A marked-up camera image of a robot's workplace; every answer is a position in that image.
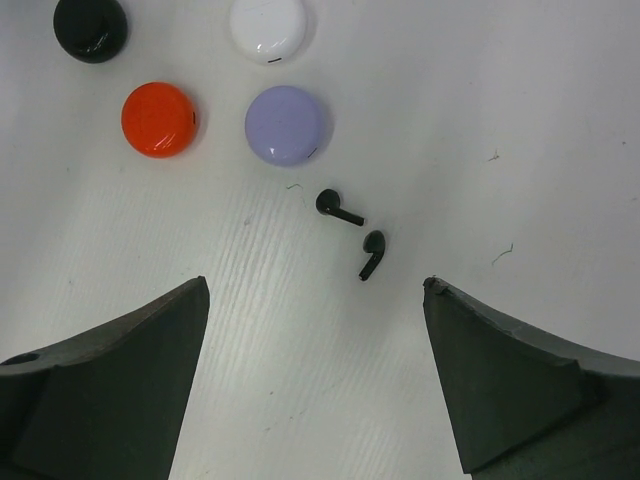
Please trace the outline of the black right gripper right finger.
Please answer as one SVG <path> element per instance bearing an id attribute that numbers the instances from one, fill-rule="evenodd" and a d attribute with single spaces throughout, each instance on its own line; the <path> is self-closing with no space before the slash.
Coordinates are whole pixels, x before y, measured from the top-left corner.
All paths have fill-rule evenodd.
<path id="1" fill-rule="evenodd" d="M 636 479 L 639 363 L 495 310 L 438 277 L 426 328 L 464 473 Z"/>

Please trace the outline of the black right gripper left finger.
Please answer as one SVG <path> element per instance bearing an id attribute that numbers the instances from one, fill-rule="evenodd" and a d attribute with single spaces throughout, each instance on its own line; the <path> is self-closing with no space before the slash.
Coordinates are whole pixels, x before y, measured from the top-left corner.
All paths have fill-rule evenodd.
<path id="1" fill-rule="evenodd" d="M 4 479 L 166 479 L 209 313 L 204 277 L 1 364 Z"/>

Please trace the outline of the orange earbud charging case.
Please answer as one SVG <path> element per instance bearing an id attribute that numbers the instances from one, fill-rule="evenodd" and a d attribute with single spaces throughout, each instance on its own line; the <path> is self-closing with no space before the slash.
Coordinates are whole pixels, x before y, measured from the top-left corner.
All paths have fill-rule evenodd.
<path id="1" fill-rule="evenodd" d="M 134 89 L 121 110 L 121 129 L 129 145 L 151 158 L 171 158 L 194 141 L 197 111 L 191 98 L 167 82 L 149 82 Z"/>

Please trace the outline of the lilac earbud charging case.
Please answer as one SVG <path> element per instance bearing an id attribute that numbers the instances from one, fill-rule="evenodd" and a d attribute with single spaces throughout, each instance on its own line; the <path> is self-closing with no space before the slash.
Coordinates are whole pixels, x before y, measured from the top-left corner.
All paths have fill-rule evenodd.
<path id="1" fill-rule="evenodd" d="M 255 97 L 244 119 L 249 148 L 262 161 L 295 167 L 323 147 L 329 133 L 324 106 L 299 87 L 278 85 Z"/>

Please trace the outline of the black earbud charging case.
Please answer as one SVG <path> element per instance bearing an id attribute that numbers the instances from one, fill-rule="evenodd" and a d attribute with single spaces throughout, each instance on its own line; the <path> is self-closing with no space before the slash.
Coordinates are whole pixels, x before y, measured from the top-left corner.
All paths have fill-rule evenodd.
<path id="1" fill-rule="evenodd" d="M 53 29 L 62 49 L 84 63 L 111 60 L 124 48 L 129 28 L 126 13 L 116 0 L 60 0 Z"/>

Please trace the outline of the white earbud charging case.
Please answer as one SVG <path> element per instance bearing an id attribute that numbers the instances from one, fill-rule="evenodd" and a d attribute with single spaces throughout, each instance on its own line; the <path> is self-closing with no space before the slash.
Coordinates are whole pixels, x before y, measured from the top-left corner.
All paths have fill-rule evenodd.
<path id="1" fill-rule="evenodd" d="M 229 14 L 232 39 L 261 65 L 292 57 L 304 42 L 307 12 L 298 0 L 237 0 Z"/>

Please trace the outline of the black earbud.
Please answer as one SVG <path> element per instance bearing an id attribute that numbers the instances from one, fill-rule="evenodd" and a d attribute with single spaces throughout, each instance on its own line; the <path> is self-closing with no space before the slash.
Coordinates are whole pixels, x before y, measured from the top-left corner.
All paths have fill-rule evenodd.
<path id="1" fill-rule="evenodd" d="M 341 208 L 341 198 L 337 191 L 325 189 L 318 194 L 315 201 L 316 210 L 325 216 L 332 216 L 347 223 L 363 227 L 365 219 Z"/>
<path id="2" fill-rule="evenodd" d="M 370 258 L 359 272 L 359 279 L 367 281 L 384 257 L 386 250 L 386 237 L 381 230 L 371 231 L 363 241 L 363 251 L 370 255 Z"/>

